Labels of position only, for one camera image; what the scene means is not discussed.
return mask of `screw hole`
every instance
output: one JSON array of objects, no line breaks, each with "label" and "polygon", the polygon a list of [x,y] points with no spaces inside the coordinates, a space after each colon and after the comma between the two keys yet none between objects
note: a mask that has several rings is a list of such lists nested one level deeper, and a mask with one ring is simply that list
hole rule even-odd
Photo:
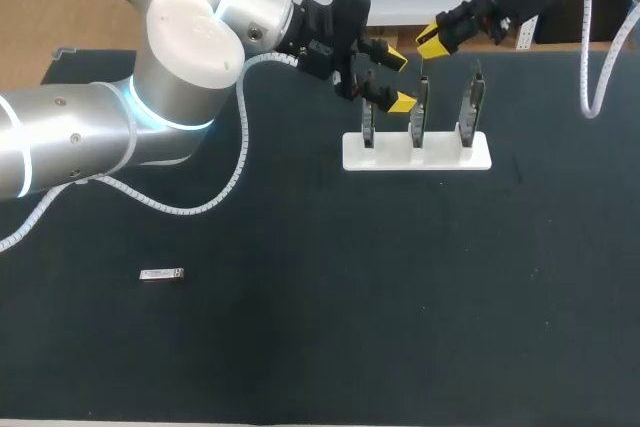
[{"label": "screw hole", "polygon": [[249,29],[249,40],[252,42],[257,42],[262,39],[262,31],[256,27],[252,27]]}]

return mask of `floor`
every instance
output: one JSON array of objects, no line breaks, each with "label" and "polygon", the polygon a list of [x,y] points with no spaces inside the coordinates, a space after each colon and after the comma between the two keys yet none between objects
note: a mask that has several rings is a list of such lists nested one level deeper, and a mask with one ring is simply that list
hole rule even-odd
[{"label": "floor", "polygon": [[0,91],[40,82],[59,46],[135,49],[139,22],[122,0],[0,0]]}]

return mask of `black mat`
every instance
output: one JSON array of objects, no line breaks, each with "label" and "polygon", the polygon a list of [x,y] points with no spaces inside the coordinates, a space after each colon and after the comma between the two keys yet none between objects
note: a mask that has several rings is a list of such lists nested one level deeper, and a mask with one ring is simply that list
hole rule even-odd
[{"label": "black mat", "polygon": [[[640,57],[591,122],[576,55],[480,58],[488,173],[346,173],[358,108],[263,65],[247,168],[215,211],[68,189],[0,255],[0,418],[640,425]],[[432,72],[432,128],[455,121],[474,59]],[[46,80],[132,61],[64,54]],[[179,206],[213,197],[234,104],[187,163],[118,177]],[[0,205],[2,233],[37,201]],[[186,280],[137,280],[164,267]]]}]

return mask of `cable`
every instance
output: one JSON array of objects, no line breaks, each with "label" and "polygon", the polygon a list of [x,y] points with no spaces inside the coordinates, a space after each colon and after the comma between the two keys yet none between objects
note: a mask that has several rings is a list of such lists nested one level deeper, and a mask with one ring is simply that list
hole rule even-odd
[{"label": "cable", "polygon": [[[216,205],[222,202],[225,197],[227,197],[233,188],[235,187],[238,179],[240,178],[240,174],[242,173],[242,169],[244,168],[245,161],[247,159],[247,153],[249,151],[249,119],[247,117],[247,106],[244,99],[244,77],[247,71],[256,64],[262,62],[281,62],[283,64],[290,65],[292,67],[296,67],[298,65],[298,59],[295,57],[291,57],[285,54],[276,54],[276,53],[268,53],[258,55],[249,59],[244,64],[244,68],[236,82],[236,93],[238,96],[238,112],[240,114],[240,125],[242,127],[242,144],[240,147],[240,155],[238,157],[238,163],[236,164],[236,168],[229,179],[229,182],[225,186],[224,189],[212,200],[203,204],[199,207],[193,207],[190,209],[182,209],[178,207],[171,207],[169,205],[162,204],[157,202],[144,194],[141,194],[135,189],[132,189],[128,185],[120,182],[119,180],[114,179],[113,177],[104,176],[104,177],[96,177],[92,180],[98,180],[103,182],[111,187],[114,187],[121,191],[122,193],[128,195],[129,197],[141,202],[152,209],[159,210],[160,212],[165,212],[171,215],[197,215],[207,212],[208,210],[213,209]],[[62,192],[66,187],[71,184],[60,185],[58,187],[54,187],[49,190],[47,194],[40,201],[38,206],[34,209],[31,215],[27,218],[24,224],[12,235],[7,237],[4,240],[0,241],[0,253],[5,250],[13,247],[18,242],[20,242],[30,231],[33,229],[35,224],[40,220],[42,214],[44,214],[45,210],[51,205],[53,200]]]},{"label": "cable", "polygon": [[604,61],[602,67],[602,73],[598,80],[598,87],[593,99],[593,105],[589,107],[589,41],[591,38],[591,15],[592,15],[593,0],[584,0],[584,18],[582,22],[582,54],[580,64],[580,109],[585,117],[588,119],[595,119],[602,110],[602,104],[604,102],[605,94],[607,93],[607,87],[613,67],[616,64],[618,55],[624,47],[624,43],[629,37],[629,34],[640,20],[640,4],[631,11],[626,18],[622,27],[618,31],[611,49],[607,54],[607,58]]},{"label": "cable", "polygon": [[31,232],[31,229],[33,229],[36,223],[40,220],[40,217],[42,217],[42,214],[44,214],[44,212],[49,208],[54,199],[58,195],[60,195],[60,192],[69,187],[69,185],[71,184],[59,185],[58,187],[54,187],[49,192],[47,192],[40,203],[38,203],[36,208],[33,209],[31,215],[29,215],[29,217],[27,217],[27,220],[25,220],[24,223],[20,226],[20,228],[6,239],[0,240],[0,253],[10,249],[22,239],[24,239],[27,234]]}]

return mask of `white holder stand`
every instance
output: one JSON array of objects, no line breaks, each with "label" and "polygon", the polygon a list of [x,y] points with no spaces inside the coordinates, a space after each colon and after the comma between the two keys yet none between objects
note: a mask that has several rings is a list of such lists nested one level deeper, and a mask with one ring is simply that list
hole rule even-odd
[{"label": "white holder stand", "polygon": [[489,170],[487,137],[476,132],[473,147],[462,146],[458,126],[452,132],[425,132],[422,149],[414,149],[407,132],[376,132],[373,149],[362,133],[342,137],[342,166],[347,171]]}]

